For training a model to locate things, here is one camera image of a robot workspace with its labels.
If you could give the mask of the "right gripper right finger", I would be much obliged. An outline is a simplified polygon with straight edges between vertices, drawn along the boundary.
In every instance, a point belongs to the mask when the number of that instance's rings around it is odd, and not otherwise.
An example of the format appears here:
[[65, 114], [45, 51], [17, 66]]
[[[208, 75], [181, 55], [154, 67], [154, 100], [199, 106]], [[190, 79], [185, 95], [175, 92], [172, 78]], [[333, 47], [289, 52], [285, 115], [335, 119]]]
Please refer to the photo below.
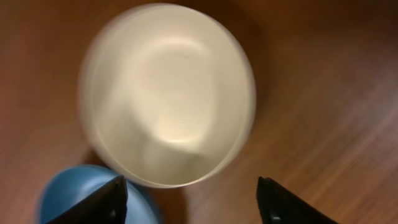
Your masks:
[[269, 177], [258, 178], [256, 199], [263, 224], [337, 224]]

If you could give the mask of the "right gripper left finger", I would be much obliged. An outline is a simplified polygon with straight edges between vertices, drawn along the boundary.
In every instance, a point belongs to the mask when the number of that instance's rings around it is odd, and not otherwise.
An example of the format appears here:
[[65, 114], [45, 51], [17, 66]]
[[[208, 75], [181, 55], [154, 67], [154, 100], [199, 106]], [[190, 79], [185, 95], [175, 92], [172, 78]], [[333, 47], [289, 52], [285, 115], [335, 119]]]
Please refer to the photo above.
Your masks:
[[127, 183], [117, 176], [48, 224], [125, 224]]

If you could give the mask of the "dark blue bowl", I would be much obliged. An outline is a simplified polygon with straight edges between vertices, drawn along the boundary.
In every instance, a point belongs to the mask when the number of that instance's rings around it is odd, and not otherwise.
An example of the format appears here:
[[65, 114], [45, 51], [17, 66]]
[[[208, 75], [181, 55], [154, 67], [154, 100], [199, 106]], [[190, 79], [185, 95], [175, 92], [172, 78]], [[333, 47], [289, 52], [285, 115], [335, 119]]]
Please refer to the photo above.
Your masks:
[[[37, 206], [37, 223], [47, 223], [98, 190], [119, 174], [101, 166], [83, 164], [54, 176], [42, 191]], [[154, 200], [130, 181], [127, 186], [126, 223], [162, 224]]]

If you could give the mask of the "cream large bowl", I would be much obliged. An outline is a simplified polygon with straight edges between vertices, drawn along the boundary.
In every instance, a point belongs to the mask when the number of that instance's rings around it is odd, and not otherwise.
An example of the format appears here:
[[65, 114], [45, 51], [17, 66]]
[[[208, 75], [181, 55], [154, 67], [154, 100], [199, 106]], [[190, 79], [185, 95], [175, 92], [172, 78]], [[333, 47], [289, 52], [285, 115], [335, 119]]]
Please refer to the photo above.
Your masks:
[[203, 181], [243, 148], [254, 75], [235, 37], [206, 14], [146, 4], [108, 22], [80, 72], [81, 122], [110, 168], [147, 187]]

